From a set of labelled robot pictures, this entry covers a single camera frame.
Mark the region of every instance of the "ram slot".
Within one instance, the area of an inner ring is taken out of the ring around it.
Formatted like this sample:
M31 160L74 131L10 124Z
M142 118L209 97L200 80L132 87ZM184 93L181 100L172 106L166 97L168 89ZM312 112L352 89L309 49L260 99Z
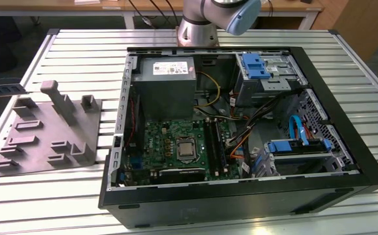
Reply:
M213 176L220 176L220 172L225 171L222 163L222 158L225 158L225 152L218 123L213 120L205 121L204 131L210 174Z
M214 125L210 120L204 122L204 132L205 132L205 145L206 145L206 155L209 161L209 171L212 176L220 176L218 169L218 155L216 149L217 135L214 134Z
M225 144L224 144L222 137L221 137L222 135L221 135L221 130L220 130L220 123L217 121L214 121L213 124L214 124L214 129L216 129L217 138L218 138L216 145L217 145L217 149L218 149L218 158L220 158L220 162L221 162L220 169L221 169L221 172L224 171L226 173L226 172L229 172L229 169L228 169L226 151L224 149Z

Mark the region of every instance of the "white label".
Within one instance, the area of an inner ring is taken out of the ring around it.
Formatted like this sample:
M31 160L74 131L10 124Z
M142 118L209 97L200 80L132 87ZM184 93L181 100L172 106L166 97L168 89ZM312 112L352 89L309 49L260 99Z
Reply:
M236 102L237 102L237 99L236 98L230 98L230 105L233 106L233 107L236 107Z
M278 68L276 66L269 66L268 67L268 72L277 72Z
M154 75L189 74L188 62L158 62L154 63Z
M248 172L248 173L250 173L250 167L249 167L249 165L244 162L242 163L242 169Z
M104 6L102 7L104 10L121 10L120 6Z

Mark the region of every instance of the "gray robot arm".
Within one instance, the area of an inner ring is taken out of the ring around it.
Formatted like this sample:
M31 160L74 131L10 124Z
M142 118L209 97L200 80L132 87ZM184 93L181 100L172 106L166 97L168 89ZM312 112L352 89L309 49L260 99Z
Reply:
M217 45L217 26L233 35L244 34L261 9L261 0L185 0L180 44L186 47Z

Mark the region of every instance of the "yellow wire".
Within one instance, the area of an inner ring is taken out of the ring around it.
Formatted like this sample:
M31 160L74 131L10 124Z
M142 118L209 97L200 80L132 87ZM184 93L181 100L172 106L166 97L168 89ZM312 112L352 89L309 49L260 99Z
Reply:
M220 100L221 87L220 87L220 84L218 84L218 82L216 81L216 79L214 79L209 74L206 74L205 72L197 72L197 73L202 73L206 77L209 77L209 79L216 83L217 88L218 88L218 95L217 95L217 98L216 98L210 103L208 103L208 104L196 105L196 108L200 108L200 107L206 107L206 106L212 105L213 103L216 103L216 102Z

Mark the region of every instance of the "aluminum slotted table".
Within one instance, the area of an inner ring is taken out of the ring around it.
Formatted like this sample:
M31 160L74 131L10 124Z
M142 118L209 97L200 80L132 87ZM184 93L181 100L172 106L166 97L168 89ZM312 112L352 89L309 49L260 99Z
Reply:
M218 32L221 46L304 47L378 160L378 78L340 35L328 31L254 30L241 37ZM356 196L318 214L128 230L98 208L104 162L113 144L128 47L177 46L174 30L51 30L22 84L35 101L41 82L57 80L70 98L104 99L98 164L0 178L0 233L34 234L359 234L378 232L378 191ZM0 147L14 120L0 117Z

